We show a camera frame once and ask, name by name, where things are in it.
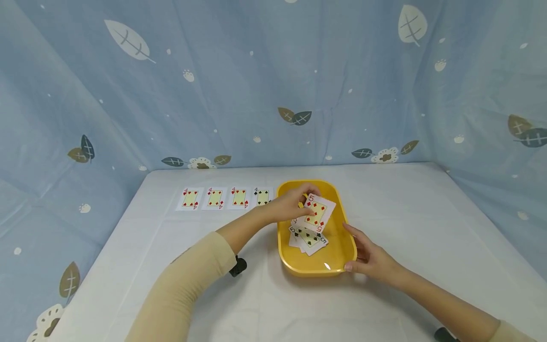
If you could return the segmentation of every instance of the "yellow plastic tray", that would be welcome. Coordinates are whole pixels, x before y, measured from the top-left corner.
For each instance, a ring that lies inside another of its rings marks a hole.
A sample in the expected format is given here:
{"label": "yellow plastic tray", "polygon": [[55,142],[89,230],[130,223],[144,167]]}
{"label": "yellow plastic tray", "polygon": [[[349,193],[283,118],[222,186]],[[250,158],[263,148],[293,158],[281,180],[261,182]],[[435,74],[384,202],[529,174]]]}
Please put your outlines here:
{"label": "yellow plastic tray", "polygon": [[300,249],[290,247],[289,226],[290,221],[277,223],[277,248],[279,256],[287,270],[297,277],[332,277],[344,272],[344,264],[357,259],[357,247],[353,236],[344,229],[342,222],[347,222],[344,207],[340,202],[340,196],[336,188],[321,180],[297,180],[283,183],[277,188],[277,196],[283,195],[290,189],[294,189],[303,183],[315,184],[321,197],[336,203],[333,214],[330,216],[323,234],[329,240],[329,244],[321,248],[312,256],[301,253]]}

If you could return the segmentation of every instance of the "blue curtain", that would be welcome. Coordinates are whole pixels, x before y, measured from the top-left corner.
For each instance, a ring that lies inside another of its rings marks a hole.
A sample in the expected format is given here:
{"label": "blue curtain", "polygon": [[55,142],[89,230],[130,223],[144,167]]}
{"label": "blue curtain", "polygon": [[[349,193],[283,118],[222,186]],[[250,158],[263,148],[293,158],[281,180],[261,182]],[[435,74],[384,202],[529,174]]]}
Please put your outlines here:
{"label": "blue curtain", "polygon": [[51,333],[157,169],[434,161],[547,279],[546,10],[0,0],[2,339]]}

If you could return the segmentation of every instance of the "right hand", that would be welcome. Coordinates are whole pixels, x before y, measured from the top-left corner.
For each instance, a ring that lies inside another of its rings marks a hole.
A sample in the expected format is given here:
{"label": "right hand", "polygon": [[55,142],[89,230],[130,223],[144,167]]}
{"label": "right hand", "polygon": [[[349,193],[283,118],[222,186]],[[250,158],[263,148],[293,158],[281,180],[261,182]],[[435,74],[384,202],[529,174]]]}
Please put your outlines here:
{"label": "right hand", "polygon": [[410,271],[395,261],[382,247],[372,242],[362,231],[343,223],[357,245],[357,260],[347,262],[347,272],[361,273],[390,286],[400,288]]}

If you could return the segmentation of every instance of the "forearm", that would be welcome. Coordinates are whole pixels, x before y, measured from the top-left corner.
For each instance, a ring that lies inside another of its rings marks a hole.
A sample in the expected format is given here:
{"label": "forearm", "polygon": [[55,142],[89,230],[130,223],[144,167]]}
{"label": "forearm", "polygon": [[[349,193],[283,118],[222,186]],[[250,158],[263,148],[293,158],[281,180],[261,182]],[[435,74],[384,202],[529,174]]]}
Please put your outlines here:
{"label": "forearm", "polygon": [[410,271],[399,289],[426,308],[462,342],[487,342],[499,327],[496,318]]}
{"label": "forearm", "polygon": [[255,207],[217,230],[217,233],[230,245],[234,254],[238,254],[260,229],[272,223],[265,209],[265,206]]}

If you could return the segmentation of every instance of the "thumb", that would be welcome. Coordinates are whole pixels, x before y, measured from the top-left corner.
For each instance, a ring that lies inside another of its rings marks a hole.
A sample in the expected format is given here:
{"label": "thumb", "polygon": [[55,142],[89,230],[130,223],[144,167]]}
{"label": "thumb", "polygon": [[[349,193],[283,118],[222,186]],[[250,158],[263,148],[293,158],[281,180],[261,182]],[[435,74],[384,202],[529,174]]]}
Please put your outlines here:
{"label": "thumb", "polygon": [[346,272],[367,274],[369,266],[365,263],[360,263],[359,261],[348,261],[344,265],[344,270]]}

